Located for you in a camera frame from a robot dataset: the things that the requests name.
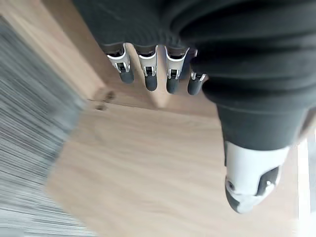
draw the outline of prosthetic hand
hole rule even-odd
[[[316,102],[316,0],[73,0],[125,83],[124,44],[134,44],[148,90],[157,86],[156,45],[166,45],[174,93],[188,47],[188,92],[202,81],[222,124],[225,190],[245,213],[278,184],[282,165]]]

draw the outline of wooden floor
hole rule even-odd
[[[295,152],[250,214],[230,209],[225,172],[217,119],[107,105],[81,116],[46,191],[100,237],[295,236]]]

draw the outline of light wood surface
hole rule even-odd
[[[82,114],[46,191],[100,237],[290,237],[296,162],[291,152],[276,191],[239,215],[217,119],[108,104]]]

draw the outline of black fingertip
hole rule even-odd
[[[190,95],[197,95],[199,91],[201,90],[201,87],[202,87],[202,81],[198,79],[192,80],[192,78],[190,78],[189,83],[188,83],[188,93]]]
[[[148,75],[145,77],[145,85],[147,90],[154,91],[157,88],[157,76]]]
[[[132,70],[129,70],[128,73],[120,73],[119,76],[120,79],[126,84],[131,84],[134,81],[134,73]]]
[[[174,94],[178,88],[179,80],[178,79],[167,79],[167,91],[170,94]]]

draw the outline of gray carpet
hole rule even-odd
[[[43,192],[83,106],[0,18],[0,237],[94,236]]]

